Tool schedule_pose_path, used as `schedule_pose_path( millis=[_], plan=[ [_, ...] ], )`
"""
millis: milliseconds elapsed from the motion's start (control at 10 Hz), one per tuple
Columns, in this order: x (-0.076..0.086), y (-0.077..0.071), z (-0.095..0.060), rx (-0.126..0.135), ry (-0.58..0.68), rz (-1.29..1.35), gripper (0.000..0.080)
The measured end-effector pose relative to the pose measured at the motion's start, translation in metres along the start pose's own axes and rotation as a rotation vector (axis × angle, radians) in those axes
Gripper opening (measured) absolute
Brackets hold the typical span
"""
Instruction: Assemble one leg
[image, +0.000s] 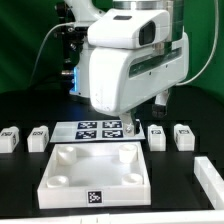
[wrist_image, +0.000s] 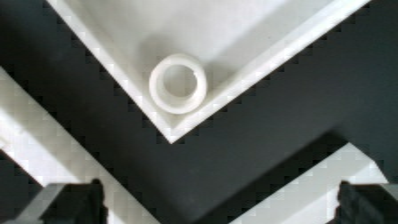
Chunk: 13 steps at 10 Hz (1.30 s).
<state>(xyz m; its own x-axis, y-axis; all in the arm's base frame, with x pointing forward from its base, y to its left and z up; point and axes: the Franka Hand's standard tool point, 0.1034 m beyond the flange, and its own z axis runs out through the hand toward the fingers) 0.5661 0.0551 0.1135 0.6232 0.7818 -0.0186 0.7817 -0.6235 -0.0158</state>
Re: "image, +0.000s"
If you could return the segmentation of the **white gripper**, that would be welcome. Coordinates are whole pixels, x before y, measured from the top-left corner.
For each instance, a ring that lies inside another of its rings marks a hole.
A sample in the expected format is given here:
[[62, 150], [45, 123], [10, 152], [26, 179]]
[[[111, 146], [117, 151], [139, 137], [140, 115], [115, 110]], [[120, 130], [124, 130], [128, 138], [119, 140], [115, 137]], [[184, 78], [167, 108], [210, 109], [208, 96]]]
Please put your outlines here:
[[182, 81], [188, 73], [186, 35], [172, 42], [166, 52], [156, 49], [170, 30], [170, 13], [162, 9], [111, 9], [88, 29], [88, 42], [95, 47], [89, 62], [91, 104], [100, 113], [121, 114], [125, 135], [140, 132], [135, 115], [126, 111]]

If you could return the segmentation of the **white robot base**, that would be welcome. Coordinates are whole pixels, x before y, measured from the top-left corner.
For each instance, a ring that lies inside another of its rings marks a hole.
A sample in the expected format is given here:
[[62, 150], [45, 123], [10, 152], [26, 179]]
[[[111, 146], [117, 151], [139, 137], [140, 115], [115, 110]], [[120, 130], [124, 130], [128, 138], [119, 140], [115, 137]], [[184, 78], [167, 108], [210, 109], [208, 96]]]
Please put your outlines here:
[[61, 0], [55, 9], [63, 25], [58, 34], [62, 37], [64, 87], [73, 100], [88, 103], [89, 60], [95, 47], [88, 43], [87, 31], [105, 12], [92, 0]]

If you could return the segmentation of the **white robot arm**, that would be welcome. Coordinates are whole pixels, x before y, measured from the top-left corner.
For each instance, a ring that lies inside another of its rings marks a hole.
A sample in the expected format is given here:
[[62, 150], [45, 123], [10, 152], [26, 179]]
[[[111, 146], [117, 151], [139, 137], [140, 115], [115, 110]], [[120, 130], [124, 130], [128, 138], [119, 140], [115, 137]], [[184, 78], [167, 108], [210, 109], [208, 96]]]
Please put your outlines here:
[[184, 0], [113, 0], [113, 8], [88, 28], [95, 47], [89, 61], [91, 104], [119, 117], [126, 135], [136, 134], [138, 105], [155, 98], [161, 117], [169, 89], [187, 76], [183, 7]]

